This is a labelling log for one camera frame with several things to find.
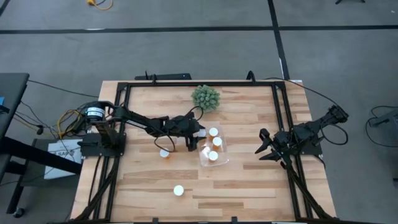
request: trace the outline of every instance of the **black metal frame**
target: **black metal frame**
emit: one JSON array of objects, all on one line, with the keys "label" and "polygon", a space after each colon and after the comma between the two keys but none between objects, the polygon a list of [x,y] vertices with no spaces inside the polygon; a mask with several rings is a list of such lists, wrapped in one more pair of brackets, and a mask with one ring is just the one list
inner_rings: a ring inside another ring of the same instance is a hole
[{"label": "black metal frame", "polygon": [[[292,114],[290,112],[290,106],[289,106],[289,101],[287,98],[287,92],[286,92],[286,86],[285,82],[283,81],[266,81],[266,82],[257,82],[256,78],[254,77],[254,74],[250,71],[248,73],[248,76],[246,78],[246,81],[241,81],[241,82],[234,82],[234,81],[198,81],[198,82],[193,82],[193,81],[178,81],[178,82],[173,82],[173,81],[166,81],[166,82],[158,82],[156,75],[152,76],[152,81],[151,82],[140,82],[140,83],[127,83],[127,82],[119,82],[118,87],[117,87],[117,92],[116,92],[116,97],[114,104],[115,105],[120,105],[121,104],[121,95],[122,92],[125,91],[124,94],[124,105],[128,106],[129,104],[129,99],[131,95],[131,88],[133,87],[150,87],[150,86],[198,86],[198,85],[208,85],[208,86],[269,86],[272,89],[272,95],[274,98],[274,105],[275,105],[275,110],[276,110],[276,116],[277,116],[277,122],[279,125],[279,130],[283,131],[284,130],[284,123],[283,123],[283,117],[282,117],[282,112],[280,109],[280,103],[279,103],[279,96],[278,96],[278,90],[281,91],[282,93],[282,99],[284,102],[284,107],[286,111],[286,116],[287,116],[287,123],[289,124],[289,129],[293,127],[293,119],[292,119]],[[125,125],[121,124],[119,127],[119,132],[124,132],[125,130]],[[98,203],[95,205],[94,208],[94,214],[93,214],[93,219],[92,220],[76,220],[74,223],[104,223],[104,222],[110,222],[111,219],[111,211],[112,211],[112,206],[113,206],[113,198],[114,198],[114,192],[116,188],[116,179],[117,179],[117,173],[118,173],[118,166],[119,166],[119,161],[120,157],[116,156],[114,157],[114,165],[113,168],[116,168],[113,172],[116,173],[115,176],[113,176],[112,180],[109,182],[109,175],[107,176],[107,170],[109,166],[109,160],[110,157],[104,156],[104,162],[102,165],[101,169],[101,175],[100,175],[100,180],[99,180],[99,188],[102,188],[103,191],[109,186],[109,195],[108,195],[108,202],[106,205],[106,212],[105,212],[105,218],[104,219],[99,219],[99,214],[100,214],[100,207],[101,207],[101,200],[98,201]],[[303,172],[303,167],[302,167],[302,161],[300,156],[295,157],[296,161],[296,166],[298,170],[298,176],[300,177],[300,180],[304,183],[305,185],[305,177],[304,177],[304,172]],[[299,207],[299,201],[297,199],[297,193],[296,193],[296,188],[293,179],[287,175],[288,181],[289,181],[289,188],[290,188],[290,193],[292,196],[292,205],[293,205],[293,210],[294,210],[294,216],[295,219],[298,220],[301,218],[300,214],[300,207]],[[304,204],[305,204],[305,210],[307,214],[307,218],[312,218],[312,209],[310,204],[307,202],[306,199],[304,199]]]}]

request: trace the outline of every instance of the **black desk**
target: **black desk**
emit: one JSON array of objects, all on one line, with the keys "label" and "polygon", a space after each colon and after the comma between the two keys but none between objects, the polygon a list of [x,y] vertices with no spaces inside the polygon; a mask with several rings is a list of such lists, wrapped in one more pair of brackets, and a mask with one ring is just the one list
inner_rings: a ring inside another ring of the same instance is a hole
[{"label": "black desk", "polygon": [[[21,183],[29,161],[69,171],[74,174],[80,174],[81,171],[81,164],[79,163],[5,137],[11,119],[25,92],[28,78],[29,74],[27,73],[0,73],[0,96],[5,97],[3,106],[9,110],[8,113],[0,113],[0,181],[4,177],[5,172],[20,175],[7,209],[8,214],[16,211],[24,188]],[[26,159],[26,162],[25,164],[19,164],[10,161],[11,156]]]}]

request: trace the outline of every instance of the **green plant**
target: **green plant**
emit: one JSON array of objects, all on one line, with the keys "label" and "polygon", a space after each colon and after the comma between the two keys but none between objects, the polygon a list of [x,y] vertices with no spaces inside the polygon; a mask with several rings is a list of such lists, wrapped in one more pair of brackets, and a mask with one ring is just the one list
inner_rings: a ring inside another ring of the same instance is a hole
[{"label": "green plant", "polygon": [[202,107],[204,112],[214,111],[220,105],[220,94],[206,85],[198,86],[191,96],[193,104]]}]

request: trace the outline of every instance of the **wooden tabletop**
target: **wooden tabletop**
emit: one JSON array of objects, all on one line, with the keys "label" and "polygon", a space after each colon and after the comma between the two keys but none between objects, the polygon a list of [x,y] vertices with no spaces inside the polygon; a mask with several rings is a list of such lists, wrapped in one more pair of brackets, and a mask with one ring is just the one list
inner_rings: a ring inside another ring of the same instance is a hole
[{"label": "wooden tabletop", "polygon": [[[100,100],[114,101],[117,81],[105,81]],[[286,83],[295,124],[311,120],[304,89]],[[255,155],[261,145],[259,130],[276,133],[277,125],[271,88],[268,86],[215,87],[220,107],[200,120],[204,126],[219,123],[228,146],[229,162],[222,166],[202,167],[198,151],[188,152],[185,140],[173,138],[176,151],[170,159],[159,156],[154,138],[143,130],[126,127],[127,146],[121,158],[112,211],[112,222],[163,222],[294,220],[286,171],[278,162],[259,161]],[[194,87],[133,87],[129,109],[148,117],[185,114],[193,105]],[[282,97],[279,97],[284,112]],[[171,149],[170,140],[159,143]],[[313,156],[302,156],[309,191],[330,215],[335,215],[323,164]],[[97,158],[84,161],[71,217],[76,217],[88,201]],[[173,188],[182,185],[181,197]],[[298,192],[301,214],[305,216],[302,195]],[[104,217],[107,192],[101,205]]]}]

